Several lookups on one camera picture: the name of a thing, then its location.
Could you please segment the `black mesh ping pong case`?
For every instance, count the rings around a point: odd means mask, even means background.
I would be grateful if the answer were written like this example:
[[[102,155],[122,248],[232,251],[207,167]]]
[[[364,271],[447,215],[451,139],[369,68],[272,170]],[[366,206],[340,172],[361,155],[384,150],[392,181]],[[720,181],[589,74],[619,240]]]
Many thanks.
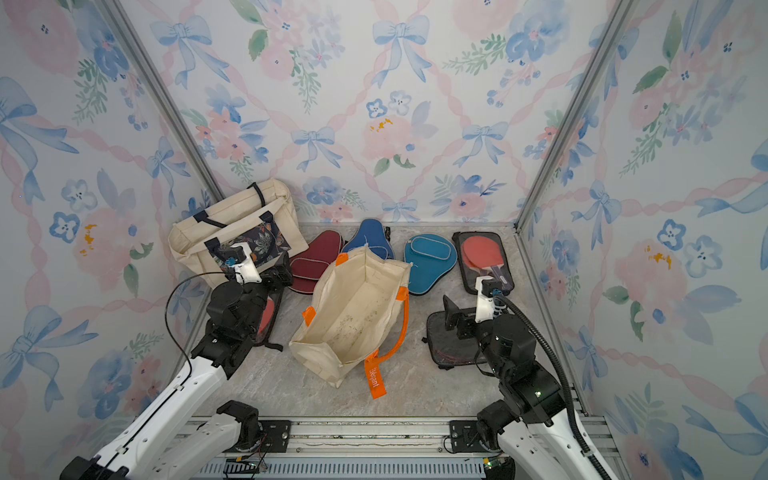
[[[456,330],[445,329],[444,311],[428,315],[422,342],[428,346],[432,361],[441,370],[487,363],[475,338],[459,339]]]

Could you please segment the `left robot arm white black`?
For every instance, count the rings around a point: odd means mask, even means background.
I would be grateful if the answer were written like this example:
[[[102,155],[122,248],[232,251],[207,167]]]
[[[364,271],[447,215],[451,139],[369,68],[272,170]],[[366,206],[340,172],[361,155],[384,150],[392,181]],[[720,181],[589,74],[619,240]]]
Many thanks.
[[[63,479],[189,479],[220,453],[250,453],[267,435],[257,408],[229,400],[180,443],[174,441],[200,405],[228,381],[251,350],[266,311],[276,313],[293,283],[289,266],[274,265],[260,280],[237,274],[216,286],[206,307],[206,332],[163,392],[90,459],[76,457]]]

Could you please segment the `black case red paddle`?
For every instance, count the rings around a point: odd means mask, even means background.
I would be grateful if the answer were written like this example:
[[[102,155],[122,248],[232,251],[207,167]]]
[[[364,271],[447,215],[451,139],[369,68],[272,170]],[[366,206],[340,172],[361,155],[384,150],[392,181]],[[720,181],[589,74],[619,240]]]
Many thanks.
[[[497,233],[454,232],[451,240],[457,250],[457,262],[467,293],[477,294],[475,281],[481,276],[492,276],[499,280],[503,295],[509,295],[514,290],[507,254]]]

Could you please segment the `maroon ping pong paddle case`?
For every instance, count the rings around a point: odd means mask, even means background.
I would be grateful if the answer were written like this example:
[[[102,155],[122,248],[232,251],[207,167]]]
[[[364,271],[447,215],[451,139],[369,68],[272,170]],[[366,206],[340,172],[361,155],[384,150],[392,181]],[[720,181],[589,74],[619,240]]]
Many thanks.
[[[293,284],[290,289],[303,295],[312,295],[325,270],[335,262],[345,241],[333,230],[321,232],[308,244],[308,249],[290,259]]]

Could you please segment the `teal ping pong paddle case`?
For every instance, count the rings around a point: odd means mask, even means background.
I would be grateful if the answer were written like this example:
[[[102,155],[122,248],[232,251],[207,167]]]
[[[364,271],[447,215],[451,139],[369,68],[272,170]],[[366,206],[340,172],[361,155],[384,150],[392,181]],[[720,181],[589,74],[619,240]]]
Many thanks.
[[[409,292],[423,296],[447,275],[458,259],[455,246],[436,234],[418,234],[405,244],[404,261],[411,265]]]

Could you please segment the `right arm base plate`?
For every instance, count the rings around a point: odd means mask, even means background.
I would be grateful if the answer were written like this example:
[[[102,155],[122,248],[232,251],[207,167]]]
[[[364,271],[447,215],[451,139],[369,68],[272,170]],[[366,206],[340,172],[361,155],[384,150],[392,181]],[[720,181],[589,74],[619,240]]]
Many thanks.
[[[492,436],[490,426],[482,420],[451,420],[448,423],[449,445],[447,449],[456,454],[498,452],[498,443]]]

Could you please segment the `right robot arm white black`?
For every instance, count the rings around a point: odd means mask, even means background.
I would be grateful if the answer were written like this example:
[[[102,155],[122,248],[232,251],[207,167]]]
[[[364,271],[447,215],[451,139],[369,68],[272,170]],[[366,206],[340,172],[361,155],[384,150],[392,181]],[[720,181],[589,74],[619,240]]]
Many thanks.
[[[533,479],[616,479],[576,412],[564,368],[545,336],[509,298],[478,297],[469,315],[443,297],[447,331],[476,343],[479,372],[502,398],[477,414],[481,443]]]

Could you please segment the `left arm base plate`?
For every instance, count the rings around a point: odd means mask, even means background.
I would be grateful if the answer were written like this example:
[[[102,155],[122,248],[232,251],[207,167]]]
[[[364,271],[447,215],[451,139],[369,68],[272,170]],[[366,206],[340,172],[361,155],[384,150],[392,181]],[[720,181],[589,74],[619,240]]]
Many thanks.
[[[227,453],[286,453],[290,439],[290,420],[248,420],[240,422],[237,442]]]

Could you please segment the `cream canvas bag orange handles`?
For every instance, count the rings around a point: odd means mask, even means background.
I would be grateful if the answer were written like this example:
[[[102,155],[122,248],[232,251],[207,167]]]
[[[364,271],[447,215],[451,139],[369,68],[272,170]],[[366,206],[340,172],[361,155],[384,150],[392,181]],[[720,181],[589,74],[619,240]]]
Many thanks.
[[[363,365],[371,396],[385,396],[381,364],[406,339],[411,268],[366,246],[339,254],[320,277],[289,342],[294,358],[336,388]]]

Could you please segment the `blue ping pong paddle case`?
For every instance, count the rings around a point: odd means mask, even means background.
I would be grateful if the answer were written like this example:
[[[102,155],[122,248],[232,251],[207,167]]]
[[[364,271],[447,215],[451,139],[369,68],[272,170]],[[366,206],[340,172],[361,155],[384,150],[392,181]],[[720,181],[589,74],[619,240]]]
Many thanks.
[[[383,260],[394,259],[394,251],[390,243],[391,231],[379,220],[368,218],[361,222],[357,232],[342,248],[342,253],[367,247]]]

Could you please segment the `cream canvas bag navy handles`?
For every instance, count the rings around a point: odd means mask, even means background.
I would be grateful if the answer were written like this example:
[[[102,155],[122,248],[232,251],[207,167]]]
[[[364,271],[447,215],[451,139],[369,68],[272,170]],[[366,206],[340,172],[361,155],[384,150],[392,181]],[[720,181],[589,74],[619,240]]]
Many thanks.
[[[169,235],[174,259],[210,288],[224,283],[217,272],[223,249],[246,242],[258,272],[273,266],[284,252],[294,257],[308,249],[289,188],[276,179],[246,189],[176,223]]]

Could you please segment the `aluminium front rail frame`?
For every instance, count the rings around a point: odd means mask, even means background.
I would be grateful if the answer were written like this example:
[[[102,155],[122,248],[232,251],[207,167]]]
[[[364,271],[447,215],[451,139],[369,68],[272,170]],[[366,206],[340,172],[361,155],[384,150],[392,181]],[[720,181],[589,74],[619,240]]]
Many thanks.
[[[447,449],[450,421],[426,417],[307,417],[291,422],[286,453],[326,452],[336,457],[363,454],[408,457],[452,453]]]

